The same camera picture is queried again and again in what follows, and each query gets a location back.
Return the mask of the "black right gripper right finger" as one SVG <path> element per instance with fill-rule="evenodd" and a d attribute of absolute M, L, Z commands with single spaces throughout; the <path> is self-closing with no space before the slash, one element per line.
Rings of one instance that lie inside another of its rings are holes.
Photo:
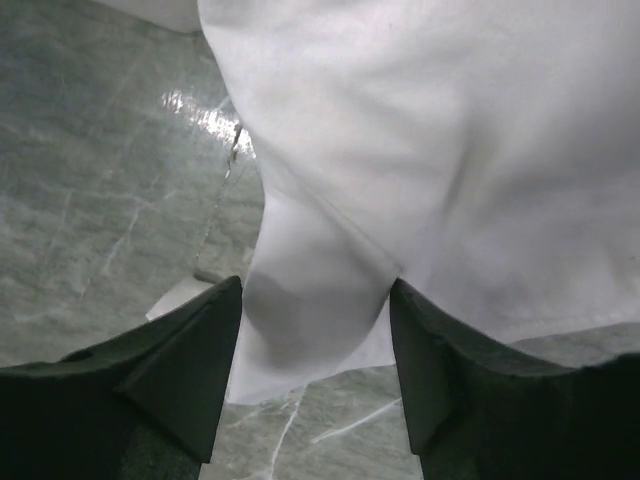
<path fill-rule="evenodd" d="M 397 280 L 390 321 L 411 451 L 427 479 L 635 479 L 639 357 L 566 368 L 447 315 Z"/>

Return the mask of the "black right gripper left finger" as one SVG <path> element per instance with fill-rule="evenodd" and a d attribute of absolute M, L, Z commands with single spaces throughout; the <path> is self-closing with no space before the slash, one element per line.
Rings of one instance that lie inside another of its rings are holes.
<path fill-rule="evenodd" d="M 195 479 L 211 460 L 242 313 L 230 277 L 56 362 L 1 371 L 5 479 Z"/>

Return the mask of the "white t-shirt red print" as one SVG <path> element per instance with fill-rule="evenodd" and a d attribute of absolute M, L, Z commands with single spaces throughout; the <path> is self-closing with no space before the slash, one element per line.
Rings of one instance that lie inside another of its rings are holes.
<path fill-rule="evenodd" d="M 199 15 L 265 194 L 230 403 L 392 364 L 397 279 L 565 365 L 637 348 L 637 2 Z"/>

